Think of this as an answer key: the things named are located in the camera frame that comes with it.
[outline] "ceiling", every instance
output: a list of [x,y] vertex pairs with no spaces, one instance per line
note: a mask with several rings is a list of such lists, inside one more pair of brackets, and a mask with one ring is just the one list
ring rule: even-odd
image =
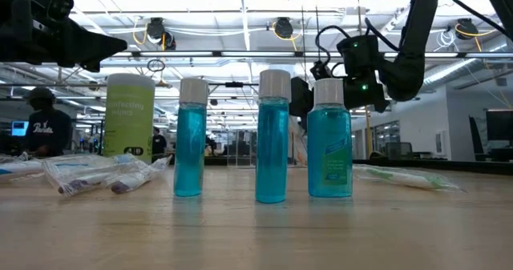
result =
[[[487,17],[499,21],[488,0],[461,1]],[[182,78],[202,77],[210,83],[258,83],[261,71],[279,68],[289,71],[292,76],[306,77],[309,83],[312,83],[313,77],[309,76],[309,69],[317,60],[314,39],[318,29],[325,26],[337,25],[351,35],[358,35],[361,21],[368,18],[397,45],[407,17],[403,12],[407,12],[410,0],[359,2],[365,8],[360,11],[360,15],[357,10],[358,0],[75,0],[75,8],[70,16],[73,20],[90,31],[125,39],[129,51],[160,51],[157,45],[148,40],[142,41],[145,24],[150,18],[161,17],[164,18],[166,29],[175,37],[177,51],[268,51],[272,52],[272,56],[248,57],[241,54],[238,57],[162,57],[166,68],[160,73],[147,70],[146,65],[153,58],[131,56],[106,59],[99,73],[75,68],[62,69],[59,75],[59,68],[56,65],[32,66],[11,63],[1,65],[0,80],[4,83],[77,85],[90,82],[104,83],[106,77],[114,73],[142,73],[151,76],[156,83],[162,79],[169,85],[159,87],[156,91],[156,116],[161,116],[162,126],[166,127],[167,123],[173,122],[176,113],[177,98],[180,94],[177,89]],[[290,19],[294,28],[293,36],[297,36],[294,42],[281,40],[274,34],[273,23],[279,17]],[[477,51],[475,40],[453,39],[454,31],[443,33],[447,26],[454,26],[459,18],[472,18],[481,32],[493,30],[451,0],[439,0],[426,52]],[[483,51],[490,50],[488,45],[498,37],[498,32],[480,37],[479,42]],[[341,41],[341,35],[337,31],[328,30],[320,40],[321,45],[330,52],[336,52],[336,44]],[[379,49],[383,52],[392,51],[383,42],[380,42]],[[295,50],[311,52],[311,56],[303,59],[283,58],[279,55],[281,52]],[[458,61],[455,57],[426,58],[426,70],[433,71]],[[338,67],[334,74],[344,74],[343,67]],[[464,77],[464,74],[460,76],[461,83],[471,79]],[[4,94],[22,95],[28,89],[20,87],[15,90],[16,92]],[[101,114],[105,101],[101,97],[106,95],[105,88],[101,87],[97,91],[87,87],[66,87],[56,90],[65,103],[77,107],[78,110],[83,111],[84,107],[89,107],[91,112]],[[254,128],[257,121],[254,113],[258,109],[253,99],[255,94],[251,87],[217,87],[211,93],[211,99],[217,99],[218,104],[209,106],[208,127],[212,130],[226,127]],[[354,112],[353,115],[363,116],[358,112]]]

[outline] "table surface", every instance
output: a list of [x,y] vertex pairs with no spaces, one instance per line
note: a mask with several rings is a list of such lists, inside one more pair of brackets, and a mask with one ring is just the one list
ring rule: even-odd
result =
[[44,177],[0,184],[2,269],[511,269],[513,177],[443,172],[465,192],[355,180],[351,199],[254,201],[254,170],[206,167],[204,193],[172,171],[139,190],[61,197]]

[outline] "screen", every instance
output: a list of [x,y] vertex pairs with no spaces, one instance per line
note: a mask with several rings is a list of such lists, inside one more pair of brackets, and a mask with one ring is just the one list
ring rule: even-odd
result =
[[513,111],[488,111],[487,135],[489,141],[513,140]]
[[26,121],[15,121],[10,125],[10,135],[24,136],[29,123]]

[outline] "bottle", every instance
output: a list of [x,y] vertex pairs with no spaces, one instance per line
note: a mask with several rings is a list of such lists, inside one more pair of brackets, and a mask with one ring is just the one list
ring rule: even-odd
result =
[[315,197],[353,194],[351,116],[344,108],[341,79],[321,79],[308,113],[308,191]]
[[203,188],[207,101],[207,81],[180,81],[174,187],[177,196],[199,195]]
[[278,203],[285,200],[287,184],[289,72],[262,71],[259,100],[255,199],[262,203]]

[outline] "container lid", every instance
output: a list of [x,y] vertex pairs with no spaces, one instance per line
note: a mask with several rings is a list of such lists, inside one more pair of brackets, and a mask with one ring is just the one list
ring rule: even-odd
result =
[[341,79],[320,79],[313,86],[313,102],[344,105],[344,82]]
[[290,73],[283,70],[262,71],[258,97],[286,98],[290,103]]
[[180,103],[208,103],[208,82],[198,78],[180,81]]

